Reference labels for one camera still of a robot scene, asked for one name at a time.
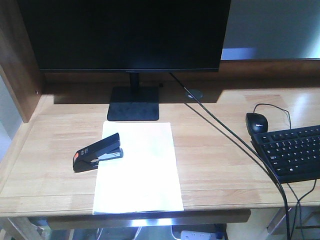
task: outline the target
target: black mouse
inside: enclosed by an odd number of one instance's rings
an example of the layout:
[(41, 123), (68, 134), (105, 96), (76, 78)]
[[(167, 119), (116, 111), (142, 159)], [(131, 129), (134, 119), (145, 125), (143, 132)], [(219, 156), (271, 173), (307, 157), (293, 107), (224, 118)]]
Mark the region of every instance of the black mouse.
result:
[(245, 124), (250, 136), (268, 131), (268, 120), (259, 113), (248, 112), (245, 115)]

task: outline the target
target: white power strip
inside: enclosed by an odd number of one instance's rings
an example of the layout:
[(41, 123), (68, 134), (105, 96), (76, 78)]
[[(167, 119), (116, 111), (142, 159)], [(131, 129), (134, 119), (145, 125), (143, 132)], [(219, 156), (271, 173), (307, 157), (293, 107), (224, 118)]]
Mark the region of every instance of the white power strip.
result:
[(215, 233), (201, 231), (182, 231), (181, 240), (217, 240)]

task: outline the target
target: stack of paper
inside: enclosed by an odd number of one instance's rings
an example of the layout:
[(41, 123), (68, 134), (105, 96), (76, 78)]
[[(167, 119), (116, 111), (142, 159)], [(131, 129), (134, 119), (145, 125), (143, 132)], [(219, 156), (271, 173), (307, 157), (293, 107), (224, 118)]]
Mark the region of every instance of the stack of paper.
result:
[(99, 162), (93, 214), (183, 211), (170, 123), (104, 122), (115, 133), (123, 158)]

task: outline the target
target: black stapler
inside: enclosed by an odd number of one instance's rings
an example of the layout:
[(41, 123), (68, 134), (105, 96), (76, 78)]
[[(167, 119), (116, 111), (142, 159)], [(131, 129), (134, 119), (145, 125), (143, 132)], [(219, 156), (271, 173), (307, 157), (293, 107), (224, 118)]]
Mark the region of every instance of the black stapler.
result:
[(99, 161), (122, 158), (123, 155), (119, 133), (116, 133), (78, 150), (73, 157), (73, 170), (80, 173), (97, 169)]

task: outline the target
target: keyboard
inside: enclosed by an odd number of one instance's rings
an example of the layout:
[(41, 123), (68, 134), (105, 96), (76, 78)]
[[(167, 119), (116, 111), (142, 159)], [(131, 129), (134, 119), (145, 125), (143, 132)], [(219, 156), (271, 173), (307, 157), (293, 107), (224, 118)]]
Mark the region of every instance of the keyboard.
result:
[(258, 133), (251, 142), (280, 183), (320, 178), (320, 125)]

